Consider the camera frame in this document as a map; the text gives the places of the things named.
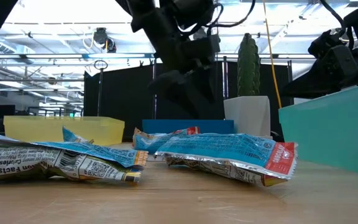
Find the black backdrop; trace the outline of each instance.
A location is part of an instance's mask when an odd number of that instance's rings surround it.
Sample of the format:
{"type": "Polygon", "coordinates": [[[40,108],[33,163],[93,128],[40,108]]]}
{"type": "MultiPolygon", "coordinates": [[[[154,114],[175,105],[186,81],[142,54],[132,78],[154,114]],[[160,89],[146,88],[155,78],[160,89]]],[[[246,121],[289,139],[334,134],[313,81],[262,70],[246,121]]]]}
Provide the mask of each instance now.
{"type": "MultiPolygon", "coordinates": [[[[85,77],[84,116],[97,116],[99,76],[85,77]]],[[[132,139],[134,128],[142,129],[143,119],[153,118],[151,65],[103,73],[101,116],[125,121],[124,140],[132,139]]]]}
{"type": "MultiPolygon", "coordinates": [[[[167,72],[162,64],[157,64],[156,74],[167,72]]],[[[189,89],[192,102],[200,113],[200,119],[224,119],[223,94],[222,94],[222,63],[212,64],[210,70],[210,85],[214,93],[215,102],[210,103],[201,96],[194,86],[189,89]]],[[[157,119],[194,119],[180,106],[157,96],[157,119]]]]}
{"type": "MultiPolygon", "coordinates": [[[[283,65],[275,66],[278,87],[291,81],[291,72],[283,65]]],[[[155,74],[165,72],[162,64],[157,64],[155,74]]],[[[260,66],[260,95],[270,100],[271,129],[282,135],[278,119],[278,100],[274,89],[271,65],[260,66]]],[[[124,140],[130,141],[134,128],[142,129],[143,119],[193,119],[178,105],[157,97],[156,110],[154,96],[147,89],[153,79],[153,65],[105,72],[101,116],[120,119],[126,122],[124,140]]],[[[84,116],[96,116],[98,108],[99,74],[90,77],[85,74],[84,116]]],[[[227,62],[228,97],[237,96],[237,62],[227,62]]],[[[216,62],[211,66],[211,86],[216,102],[209,103],[195,88],[190,90],[193,102],[201,119],[224,119],[223,106],[223,66],[216,62]]],[[[291,98],[282,98],[282,105],[293,104],[291,98]]]]}
{"type": "MultiPolygon", "coordinates": [[[[281,89],[288,82],[292,81],[291,68],[285,65],[275,65],[275,74],[278,89],[281,89]]],[[[237,62],[227,62],[227,79],[229,85],[229,98],[237,97],[237,62]]],[[[268,96],[270,101],[270,129],[283,136],[281,124],[278,118],[278,100],[275,92],[272,66],[260,65],[260,95],[268,96]]],[[[282,106],[290,106],[293,104],[293,98],[281,97],[282,106]]]]}

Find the white pot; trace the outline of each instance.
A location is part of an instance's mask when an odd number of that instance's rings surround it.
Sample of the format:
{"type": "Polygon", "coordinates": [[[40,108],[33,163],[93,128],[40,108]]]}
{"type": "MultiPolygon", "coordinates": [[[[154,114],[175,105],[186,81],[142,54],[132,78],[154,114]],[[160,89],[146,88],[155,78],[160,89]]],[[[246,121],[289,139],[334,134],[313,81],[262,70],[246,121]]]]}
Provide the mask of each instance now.
{"type": "Polygon", "coordinates": [[[270,136],[270,102],[267,96],[240,96],[224,101],[226,119],[237,133],[270,136]]]}

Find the potted plant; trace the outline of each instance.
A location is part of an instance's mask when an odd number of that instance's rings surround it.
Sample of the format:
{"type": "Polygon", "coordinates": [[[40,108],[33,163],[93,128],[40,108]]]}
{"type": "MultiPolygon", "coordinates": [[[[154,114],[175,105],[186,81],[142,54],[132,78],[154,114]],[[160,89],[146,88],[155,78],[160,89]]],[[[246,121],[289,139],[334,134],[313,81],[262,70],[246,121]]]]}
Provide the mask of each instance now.
{"type": "Polygon", "coordinates": [[[234,120],[238,133],[270,136],[270,104],[259,96],[260,60],[256,41],[248,33],[240,44],[237,59],[238,97],[224,101],[226,119],[234,120]]]}

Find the yellow plastic bin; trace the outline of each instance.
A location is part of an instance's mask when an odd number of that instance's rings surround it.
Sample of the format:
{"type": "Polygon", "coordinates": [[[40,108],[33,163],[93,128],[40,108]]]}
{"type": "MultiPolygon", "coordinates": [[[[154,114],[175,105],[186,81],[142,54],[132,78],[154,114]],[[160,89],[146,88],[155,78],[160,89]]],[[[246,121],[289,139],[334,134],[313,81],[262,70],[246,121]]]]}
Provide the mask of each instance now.
{"type": "Polygon", "coordinates": [[[41,117],[5,116],[5,135],[26,142],[62,142],[62,127],[91,140],[94,144],[108,146],[122,142],[124,122],[105,117],[41,117]]]}

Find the barcode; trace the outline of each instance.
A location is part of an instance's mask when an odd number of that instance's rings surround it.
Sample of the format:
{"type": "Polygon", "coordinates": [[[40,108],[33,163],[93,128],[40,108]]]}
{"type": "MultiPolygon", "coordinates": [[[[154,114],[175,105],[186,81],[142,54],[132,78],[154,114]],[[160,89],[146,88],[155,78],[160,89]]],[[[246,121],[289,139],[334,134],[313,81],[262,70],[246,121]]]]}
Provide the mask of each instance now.
{"type": "Polygon", "coordinates": [[[85,170],[85,174],[94,177],[104,177],[109,168],[110,166],[107,164],[93,161],[92,166],[88,170],[85,170]]]}
{"type": "Polygon", "coordinates": [[[80,156],[80,153],[65,151],[63,157],[60,159],[60,166],[75,166],[77,158],[80,156]]]}

